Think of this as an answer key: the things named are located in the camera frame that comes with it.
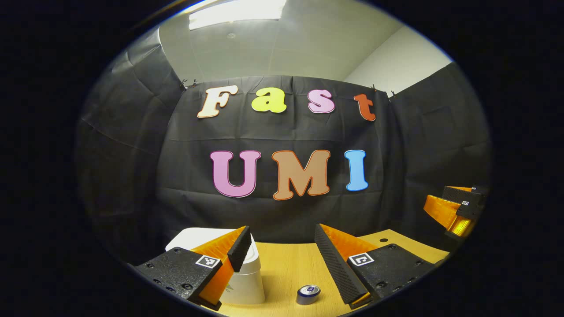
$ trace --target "ceiling light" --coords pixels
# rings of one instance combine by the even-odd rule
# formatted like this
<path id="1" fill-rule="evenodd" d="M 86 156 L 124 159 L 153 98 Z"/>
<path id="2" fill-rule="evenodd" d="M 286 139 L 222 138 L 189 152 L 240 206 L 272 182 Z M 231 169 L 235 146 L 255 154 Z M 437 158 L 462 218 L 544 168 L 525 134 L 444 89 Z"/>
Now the ceiling light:
<path id="1" fill-rule="evenodd" d="M 190 14 L 190 30 L 241 20 L 278 20 L 286 0 L 233 0 Z"/>

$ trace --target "letter i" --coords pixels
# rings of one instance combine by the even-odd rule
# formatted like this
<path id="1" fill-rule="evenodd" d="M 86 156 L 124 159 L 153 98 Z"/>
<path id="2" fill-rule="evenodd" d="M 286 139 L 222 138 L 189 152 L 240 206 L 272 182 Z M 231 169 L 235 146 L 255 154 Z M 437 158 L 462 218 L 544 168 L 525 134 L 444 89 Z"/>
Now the letter i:
<path id="1" fill-rule="evenodd" d="M 368 187 L 364 180 L 364 157 L 366 153 L 361 149 L 352 149 L 345 152 L 345 157 L 349 161 L 350 182 L 347 190 L 351 192 L 361 191 Z"/>

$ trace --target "black border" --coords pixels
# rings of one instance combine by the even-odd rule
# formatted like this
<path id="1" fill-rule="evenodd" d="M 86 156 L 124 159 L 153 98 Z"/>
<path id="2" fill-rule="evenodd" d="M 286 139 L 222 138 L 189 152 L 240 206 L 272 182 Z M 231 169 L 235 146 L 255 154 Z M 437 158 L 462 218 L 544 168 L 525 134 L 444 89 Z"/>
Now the black border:
<path id="1" fill-rule="evenodd" d="M 495 168 L 483 216 L 459 251 L 440 269 L 419 280 L 416 287 L 400 291 L 358 315 L 456 312 L 457 316 L 473 316 L 532 312 L 533 308 L 523 295 L 534 290 L 530 289 L 531 284 L 523 273 L 531 270 L 528 263 L 532 259 L 550 252 L 544 246 L 535 248 L 527 242 L 530 240 L 521 239 L 523 232 L 530 234 L 535 230 L 534 225 L 539 224 L 530 217 L 533 199 L 527 201 L 535 187 L 531 180 L 548 175 L 546 169 L 538 166 L 542 160 L 530 153 L 553 144 L 550 138 L 537 138 L 533 130 L 549 133 L 543 127 L 554 120 L 551 122 L 547 116 L 541 118 L 527 104 L 536 97 L 526 99 L 523 92 L 535 92 L 531 81 L 542 81 L 543 74 L 528 73 L 524 67 L 537 53 L 533 52 L 532 42 L 540 34 L 539 23 L 546 25 L 542 32 L 555 30 L 548 24 L 551 19 L 556 20 L 549 15 L 558 12 L 557 4 L 551 7 L 541 3 L 541 9 L 518 3 L 474 1 L 397 0 L 378 4 L 434 41 L 464 70 L 491 124 Z M 11 72 L 11 81 L 17 84 L 12 92 L 18 94 L 16 102 L 27 101 L 29 109 L 25 120 L 30 113 L 38 119 L 35 126 L 24 125 L 36 133 L 30 139 L 36 152 L 24 150 L 22 158 L 39 161 L 38 171 L 49 174 L 47 182 L 41 185 L 45 194 L 40 193 L 39 187 L 28 185 L 27 188 L 37 193 L 38 206 L 41 206 L 38 213 L 56 215 L 50 217 L 54 220 L 51 225 L 56 228 L 56 235 L 48 239 L 38 235 L 37 238 L 54 242 L 52 248 L 44 246 L 42 250 L 56 253 L 53 263 L 57 281 L 54 285 L 35 283 L 35 287 L 47 286 L 47 291 L 35 298 L 30 298 L 29 294 L 22 296 L 27 302 L 25 306 L 41 306 L 30 305 L 31 300 L 46 302 L 49 307 L 54 304 L 59 316 L 201 315 L 197 311 L 188 312 L 181 304 L 145 287 L 93 237 L 90 222 L 77 197 L 72 166 L 76 118 L 86 92 L 121 49 L 163 20 L 166 14 L 134 30 L 131 27 L 165 5 L 167 1 L 161 0 L 124 0 L 119 4 L 77 1 L 65 8 L 31 4 L 22 14 L 16 12 L 5 18 L 12 28 L 15 25 L 24 34 L 6 40 L 11 41 L 15 51 L 6 64 L 23 62 L 30 64 L 31 69 Z M 39 44 L 34 50 L 29 47 L 29 42 L 33 41 Z M 545 59 L 550 55 L 550 51 L 545 52 Z M 554 84 L 547 88 L 558 91 Z M 17 138 L 14 141 L 14 149 L 19 154 L 21 145 L 18 146 Z M 42 160 L 39 153 L 46 153 L 50 158 Z M 523 163 L 527 161 L 537 164 L 537 168 L 524 170 Z M 20 166 L 16 161 L 12 165 Z M 16 193 L 14 197 L 24 195 L 28 194 Z M 22 203 L 16 206 L 27 213 L 29 223 L 34 217 L 29 215 L 29 206 Z M 35 266 L 24 268 L 28 274 L 31 270 L 36 276 L 45 263 L 45 260 L 38 261 L 34 262 Z M 544 282 L 547 280 L 536 278 L 536 285 Z M 542 315 L 539 308 L 536 313 Z"/>

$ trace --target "black curtain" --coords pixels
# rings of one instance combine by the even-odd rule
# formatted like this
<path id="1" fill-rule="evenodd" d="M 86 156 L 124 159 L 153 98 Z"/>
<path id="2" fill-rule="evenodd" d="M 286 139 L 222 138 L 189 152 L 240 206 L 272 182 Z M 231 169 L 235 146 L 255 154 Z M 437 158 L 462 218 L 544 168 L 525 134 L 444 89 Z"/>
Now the black curtain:
<path id="1" fill-rule="evenodd" d="M 444 186 L 489 186 L 492 144 L 481 103 L 455 63 L 390 98 L 403 141 L 401 213 L 392 229 L 436 248 L 451 249 L 445 228 L 423 211 Z"/>
<path id="2" fill-rule="evenodd" d="M 155 28 L 104 70 L 78 122 L 80 196 L 95 232 L 129 262 L 162 252 L 148 206 L 155 201 L 162 141 L 181 94 Z"/>
<path id="3" fill-rule="evenodd" d="M 158 29 L 124 50 L 92 88 L 78 123 L 80 193 L 110 250 L 134 265 L 160 254 L 187 227 L 250 226 L 257 241 L 312 243 L 314 224 L 355 236 L 392 228 L 444 248 L 444 228 L 422 209 L 442 187 L 487 184 L 490 144 L 478 98 L 453 63 L 390 99 L 351 83 L 297 76 L 255 76 L 199 83 L 184 91 L 166 60 Z M 219 115 L 197 118 L 206 93 L 237 85 Z M 282 113 L 257 112 L 256 91 L 284 91 Z M 313 113 L 307 93 L 331 92 L 335 109 Z M 365 94 L 375 121 L 354 96 Z M 243 198 L 220 194 L 213 151 L 231 151 L 230 181 L 243 182 L 244 150 L 260 151 L 257 186 Z M 325 195 L 276 201 L 272 153 L 294 151 L 302 166 L 316 149 L 331 152 Z M 346 189 L 344 153 L 366 152 L 363 191 Z"/>

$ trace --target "white container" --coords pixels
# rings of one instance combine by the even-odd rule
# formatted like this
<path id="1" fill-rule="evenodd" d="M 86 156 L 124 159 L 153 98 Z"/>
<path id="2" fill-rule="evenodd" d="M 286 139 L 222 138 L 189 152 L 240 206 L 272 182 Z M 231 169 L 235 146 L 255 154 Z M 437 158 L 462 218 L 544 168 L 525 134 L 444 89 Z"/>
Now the white container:
<path id="1" fill-rule="evenodd" d="M 168 251 L 172 248 L 193 249 L 217 237 L 228 234 L 235 229 L 216 228 L 187 228 L 177 234 L 166 246 Z M 261 260 L 258 257 L 257 245 L 253 235 L 250 236 L 249 251 L 243 261 L 241 270 L 233 273 L 229 284 L 219 299 L 222 303 L 233 304 L 260 304 L 265 301 L 265 292 L 262 288 Z"/>

